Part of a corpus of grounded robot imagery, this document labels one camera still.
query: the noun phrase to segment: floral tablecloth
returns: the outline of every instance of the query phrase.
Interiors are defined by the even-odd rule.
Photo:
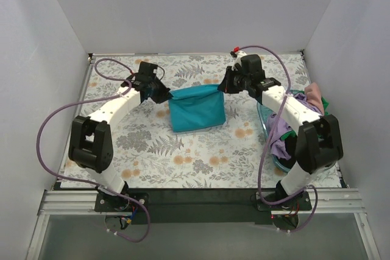
[[[299,54],[281,56],[291,76],[292,89],[302,90],[309,84]],[[220,83],[226,66],[233,65],[229,55],[153,55],[115,57],[134,70],[142,60],[165,69],[163,83],[172,90],[189,86]],[[287,86],[285,73],[271,55],[262,55],[266,76],[275,77]],[[126,78],[129,73],[113,62],[99,65],[107,76]],[[111,96],[120,83],[91,73],[85,99]],[[81,115],[88,116],[102,103],[86,104]],[[225,95],[227,122],[219,127],[188,133],[174,133],[168,103],[157,105],[148,100],[129,113],[113,130],[113,165],[133,188],[255,188],[264,134],[256,102],[246,93]],[[74,162],[65,164],[65,175],[89,178]],[[264,164],[262,185],[274,187],[284,176],[272,163]],[[313,181],[317,187],[340,187],[333,167]],[[89,187],[83,183],[63,181],[62,188]]]

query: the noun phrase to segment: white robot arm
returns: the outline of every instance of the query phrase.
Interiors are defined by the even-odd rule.
[[[266,78],[258,55],[232,52],[234,66],[228,66],[219,90],[235,94],[248,91],[260,104],[278,112],[285,89],[274,78]],[[277,198],[285,198],[310,183],[314,173],[342,158],[343,150],[338,120],[333,115],[321,116],[288,95],[281,117],[297,133],[297,162],[276,185]]]
[[[158,65],[141,62],[139,71],[127,79],[132,89],[125,95],[128,83],[117,91],[121,97],[101,106],[88,117],[74,118],[68,156],[103,186],[124,193],[129,187],[111,164],[113,153],[111,129],[144,100],[151,98],[160,104],[169,98],[169,88],[157,78]]]

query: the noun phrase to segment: white wall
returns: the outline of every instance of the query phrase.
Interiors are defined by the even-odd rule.
[[[0,0],[0,259],[24,259],[43,189],[35,137],[57,107],[77,99],[87,58],[57,0]],[[73,111],[49,124],[46,162],[58,170]]]
[[[58,0],[87,52],[306,47],[330,0]]]
[[[357,186],[382,259],[390,259],[390,0],[331,0],[307,65],[338,117],[342,173]]]

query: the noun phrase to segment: teal fabric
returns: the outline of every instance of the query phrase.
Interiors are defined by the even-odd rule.
[[[169,100],[174,132],[221,125],[226,121],[224,94],[218,85],[199,85],[171,91]]]

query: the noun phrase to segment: clothing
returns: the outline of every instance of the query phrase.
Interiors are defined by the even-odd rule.
[[[319,114],[322,114],[321,111],[317,107],[312,106],[311,104],[309,104],[307,102],[306,95],[304,95],[302,93],[297,93],[294,95],[294,97],[300,103],[302,103],[304,106],[308,107],[309,109],[311,109]],[[274,125],[275,118],[276,118],[276,113],[272,113],[266,121],[266,128],[267,128],[268,133],[271,131],[271,128]],[[271,153],[273,155],[275,155],[277,158],[284,158],[286,160],[291,159],[291,155],[286,151],[285,142],[280,139],[282,137],[282,135],[284,135],[288,132],[293,132],[292,128],[287,124],[287,122],[283,118],[280,118],[279,122],[276,126],[276,129],[274,131],[274,135],[272,136],[272,139],[271,139]]]
[[[307,102],[321,111],[321,114],[325,114],[325,109],[321,101],[321,91],[318,84],[313,82],[305,88],[305,95]]]
[[[171,91],[169,99],[174,132],[192,131],[225,123],[224,93],[218,85],[199,85]]]

